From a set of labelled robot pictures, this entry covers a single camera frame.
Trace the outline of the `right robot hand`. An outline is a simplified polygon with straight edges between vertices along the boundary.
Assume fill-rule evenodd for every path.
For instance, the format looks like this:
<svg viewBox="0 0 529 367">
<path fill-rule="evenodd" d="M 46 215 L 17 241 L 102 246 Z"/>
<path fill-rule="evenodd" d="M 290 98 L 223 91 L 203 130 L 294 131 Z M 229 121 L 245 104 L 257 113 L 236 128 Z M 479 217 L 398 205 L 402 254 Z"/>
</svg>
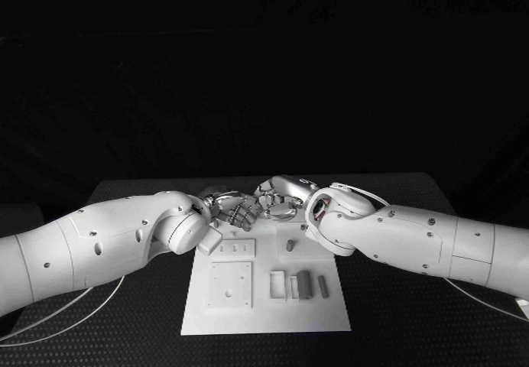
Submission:
<svg viewBox="0 0 529 367">
<path fill-rule="evenodd" d="M 259 218 L 287 222 L 307 209 L 319 186 L 307 179 L 288 175 L 272 176 L 255 189 L 261 206 Z"/>
</svg>

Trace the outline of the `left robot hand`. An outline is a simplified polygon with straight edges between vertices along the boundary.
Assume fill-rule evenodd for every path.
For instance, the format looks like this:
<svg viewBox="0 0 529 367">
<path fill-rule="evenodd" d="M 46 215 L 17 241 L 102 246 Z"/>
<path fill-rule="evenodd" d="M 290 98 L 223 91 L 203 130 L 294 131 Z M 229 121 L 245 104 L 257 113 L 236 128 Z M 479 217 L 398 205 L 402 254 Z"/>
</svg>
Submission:
<svg viewBox="0 0 529 367">
<path fill-rule="evenodd" d="M 213 223 L 225 222 L 229 226 L 251 231 L 262 210 L 258 200 L 225 186 L 210 186 L 199 193 L 199 198 L 209 207 Z"/>
</svg>

